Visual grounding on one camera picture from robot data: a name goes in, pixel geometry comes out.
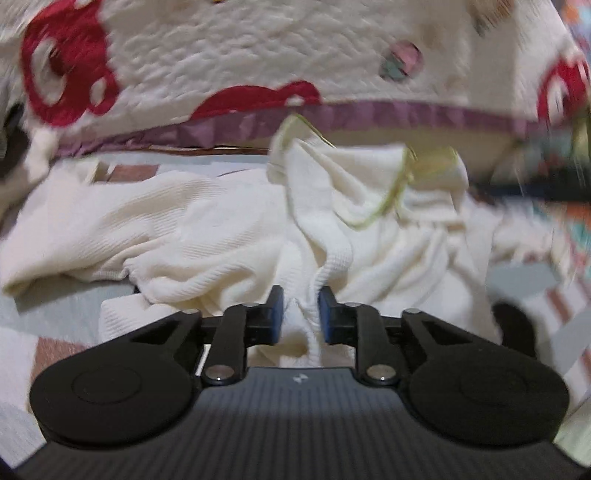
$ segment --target white logo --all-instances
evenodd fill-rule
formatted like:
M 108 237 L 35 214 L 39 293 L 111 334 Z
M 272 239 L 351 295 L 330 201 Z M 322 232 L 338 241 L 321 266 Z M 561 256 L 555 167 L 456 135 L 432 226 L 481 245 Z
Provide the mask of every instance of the white logo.
M 299 375 L 295 375 L 292 377 L 294 379 L 294 382 L 299 383 L 300 385 L 304 382 L 308 381 L 308 375 L 304 375 L 304 374 L 299 374 Z

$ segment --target white towel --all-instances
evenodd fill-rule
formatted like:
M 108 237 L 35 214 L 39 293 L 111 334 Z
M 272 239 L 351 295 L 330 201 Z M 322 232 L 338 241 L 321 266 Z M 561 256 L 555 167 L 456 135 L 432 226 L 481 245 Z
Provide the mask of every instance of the white towel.
M 0 249 L 5 291 L 55 273 L 86 281 L 129 275 L 151 304 L 220 314 L 264 301 L 279 284 L 281 346 L 259 353 L 282 367 L 350 362 L 346 349 L 320 337 L 316 296 L 324 284 L 339 301 L 389 316 L 419 307 L 497 340 L 482 286 L 491 254 L 547 254 L 556 244 L 548 228 L 515 229 L 513 219 L 467 197 L 453 151 L 336 148 L 295 117 L 272 142 L 266 176 L 169 172 L 100 184 L 88 183 L 95 164 L 77 168 L 55 168 L 30 196 Z M 142 302 L 106 303 L 105 339 L 172 311 Z

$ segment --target patterned fabric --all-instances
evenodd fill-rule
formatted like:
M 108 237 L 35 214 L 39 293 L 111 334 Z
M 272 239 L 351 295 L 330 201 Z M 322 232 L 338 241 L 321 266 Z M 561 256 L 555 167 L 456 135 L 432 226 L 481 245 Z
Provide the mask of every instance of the patterned fabric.
M 591 205 L 541 202 L 537 204 L 537 212 L 569 234 L 576 272 L 591 280 Z
M 572 77 L 569 103 L 587 81 L 560 63 L 576 46 L 550 0 L 0 0 L 0 11 L 0 76 L 30 118 L 74 143 L 365 103 L 357 122 L 474 128 L 461 119 L 485 112 L 517 132 L 546 120 L 539 97 L 555 75 Z

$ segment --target red floral design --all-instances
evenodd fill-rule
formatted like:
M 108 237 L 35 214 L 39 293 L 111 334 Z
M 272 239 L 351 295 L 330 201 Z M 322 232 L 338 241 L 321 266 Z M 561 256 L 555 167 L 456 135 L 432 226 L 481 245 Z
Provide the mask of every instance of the red floral design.
M 75 0 L 58 0 L 37 14 L 27 26 L 21 46 L 25 89 L 34 112 L 46 123 L 63 127 L 76 122 L 87 110 L 104 115 L 115 104 L 119 86 L 107 66 L 105 29 L 98 20 L 102 0 L 76 8 Z M 55 42 L 49 56 L 51 71 L 65 78 L 60 99 L 48 105 L 33 79 L 33 53 L 46 38 Z M 90 90 L 104 80 L 102 99 L 91 101 Z
M 568 118 L 587 101 L 589 65 L 582 53 L 560 57 L 546 73 L 538 93 L 538 118 L 556 123 Z
M 304 80 L 288 83 L 277 90 L 257 85 L 236 85 L 214 93 L 197 107 L 191 120 L 224 113 L 287 106 L 288 100 L 293 97 L 299 97 L 306 105 L 321 103 L 319 91 Z

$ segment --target white cloth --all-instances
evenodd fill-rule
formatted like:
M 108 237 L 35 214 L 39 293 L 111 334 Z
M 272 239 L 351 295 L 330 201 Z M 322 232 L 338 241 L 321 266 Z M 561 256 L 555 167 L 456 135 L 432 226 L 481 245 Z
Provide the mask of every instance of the white cloth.
M 96 164 L 61 165 L 1 245 L 0 285 L 16 291 L 56 273 L 129 276 L 151 304 L 220 314 L 264 301 L 279 284 L 281 346 L 259 351 L 282 367 L 350 362 L 344 348 L 320 339 L 316 298 L 324 284 L 339 301 L 389 316 L 418 307 L 496 340 L 482 286 L 491 255 L 547 253 L 551 231 L 517 229 L 515 219 L 476 205 L 465 195 L 462 162 L 449 152 L 408 162 L 402 145 L 326 145 L 292 117 L 272 142 L 267 176 L 169 172 L 89 184 Z M 367 219 L 363 228 L 348 226 Z M 118 299 L 104 305 L 102 332 L 109 339 L 171 311 L 137 296 Z
M 0 219 L 20 202 L 49 173 L 49 163 L 57 151 L 57 134 L 46 128 L 30 133 L 31 145 L 16 167 L 0 180 Z

